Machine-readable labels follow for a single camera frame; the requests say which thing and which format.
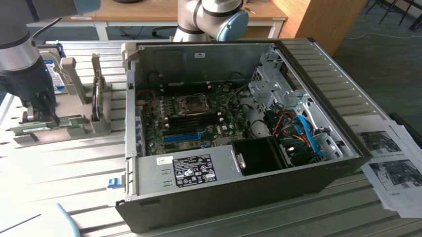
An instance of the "motherboard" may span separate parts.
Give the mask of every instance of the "motherboard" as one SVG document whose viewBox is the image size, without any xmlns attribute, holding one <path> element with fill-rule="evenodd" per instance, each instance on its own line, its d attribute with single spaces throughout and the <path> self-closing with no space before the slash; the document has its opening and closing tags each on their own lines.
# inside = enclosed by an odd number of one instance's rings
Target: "motherboard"
<svg viewBox="0 0 422 237">
<path fill-rule="evenodd" d="M 148 156 L 223 146 L 249 137 L 235 86 L 215 83 L 199 91 L 167 93 L 164 88 L 138 92 Z"/>
</svg>

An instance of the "wooden table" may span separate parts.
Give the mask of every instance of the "wooden table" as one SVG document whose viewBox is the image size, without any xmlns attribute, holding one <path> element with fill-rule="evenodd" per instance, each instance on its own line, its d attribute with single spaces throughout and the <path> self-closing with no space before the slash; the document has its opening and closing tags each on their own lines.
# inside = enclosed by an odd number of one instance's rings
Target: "wooden table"
<svg viewBox="0 0 422 237">
<path fill-rule="evenodd" d="M 286 14 L 277 5 L 267 1 L 253 0 L 245 7 L 249 12 L 250 22 L 246 32 L 249 37 L 278 38 Z M 178 1 L 176 0 L 143 0 L 139 3 L 123 4 L 112 0 L 102 0 L 102 7 L 96 12 L 84 16 L 66 18 L 55 26 L 58 27 L 95 27 L 100 40 L 108 40 L 107 27 L 122 26 L 176 26 L 178 25 Z M 30 24 L 28 26 L 44 26 L 47 22 Z"/>
</svg>

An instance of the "slatted table surface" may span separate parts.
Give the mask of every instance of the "slatted table surface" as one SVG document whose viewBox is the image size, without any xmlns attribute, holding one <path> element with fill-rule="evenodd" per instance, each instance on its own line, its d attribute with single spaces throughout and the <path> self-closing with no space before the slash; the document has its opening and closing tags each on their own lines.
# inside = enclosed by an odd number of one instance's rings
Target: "slatted table surface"
<svg viewBox="0 0 422 237">
<path fill-rule="evenodd" d="M 108 206 L 123 189 L 106 190 L 108 177 L 124 171 L 124 42 L 62 42 L 67 56 L 76 58 L 83 83 L 92 81 L 91 54 L 102 54 L 103 74 L 114 88 L 110 135 L 15 149 L 6 130 L 23 108 L 11 95 L 0 107 L 0 200 L 11 205 L 59 202 L 84 237 L 136 236 Z M 306 39 L 283 42 L 343 116 L 385 115 L 318 45 Z M 26 155 L 7 156 L 16 150 Z M 319 194 L 139 236 L 422 236 L 422 220 L 401 219 L 397 212 L 385 210 L 365 175 L 354 173 Z"/>
</svg>

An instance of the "green circuit board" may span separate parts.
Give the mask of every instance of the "green circuit board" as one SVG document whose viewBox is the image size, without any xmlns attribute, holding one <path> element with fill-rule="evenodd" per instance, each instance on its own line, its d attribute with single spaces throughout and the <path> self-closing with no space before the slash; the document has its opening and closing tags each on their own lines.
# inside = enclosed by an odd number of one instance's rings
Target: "green circuit board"
<svg viewBox="0 0 422 237">
<path fill-rule="evenodd" d="M 181 114 L 183 113 L 181 101 L 191 95 L 174 97 L 158 96 L 155 101 L 152 97 L 147 98 L 143 110 L 144 121 L 147 121 L 146 150 L 148 156 L 222 146 L 227 145 L 233 140 L 245 138 L 245 126 L 242 125 L 246 124 L 246 118 L 242 113 L 242 107 L 234 106 L 238 100 L 237 95 L 233 96 L 235 89 L 223 91 L 223 87 L 225 85 L 219 84 L 213 86 L 207 93 L 195 94 L 195 96 L 206 98 L 209 104 L 207 112 L 202 113 L 202 115 L 219 114 L 218 119 L 222 118 L 223 121 L 206 126 L 190 126 L 186 129 L 190 130 L 187 134 L 201 134 L 201 138 L 193 140 L 164 142 L 166 137 L 185 135 L 182 132 L 181 134 L 168 136 L 166 131 L 170 129 L 166 127 L 166 124 L 168 124 L 170 119 L 190 117 L 190 115 Z M 229 110 L 227 100 L 231 96 L 233 106 L 231 110 Z"/>
</svg>

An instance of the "blue pcie slot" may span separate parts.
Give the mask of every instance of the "blue pcie slot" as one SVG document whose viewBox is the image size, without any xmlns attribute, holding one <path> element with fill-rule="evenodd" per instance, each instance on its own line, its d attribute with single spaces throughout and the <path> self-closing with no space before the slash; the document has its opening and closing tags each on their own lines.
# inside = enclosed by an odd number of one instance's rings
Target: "blue pcie slot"
<svg viewBox="0 0 422 237">
<path fill-rule="evenodd" d="M 194 134 L 164 137 L 163 142 L 181 142 L 181 141 L 189 141 L 189 140 L 199 140 L 201 136 L 202 136 L 201 133 L 194 133 Z"/>
</svg>

